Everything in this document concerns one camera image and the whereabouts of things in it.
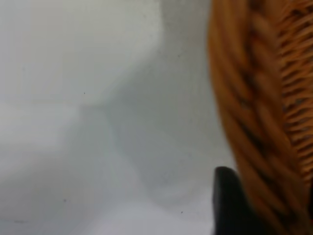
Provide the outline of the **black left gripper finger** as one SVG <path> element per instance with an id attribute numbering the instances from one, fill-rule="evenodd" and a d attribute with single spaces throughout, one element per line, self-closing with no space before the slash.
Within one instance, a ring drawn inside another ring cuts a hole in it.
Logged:
<path id="1" fill-rule="evenodd" d="M 214 170 L 212 207 L 215 235 L 268 235 L 244 193 L 237 173 L 226 166 Z"/>

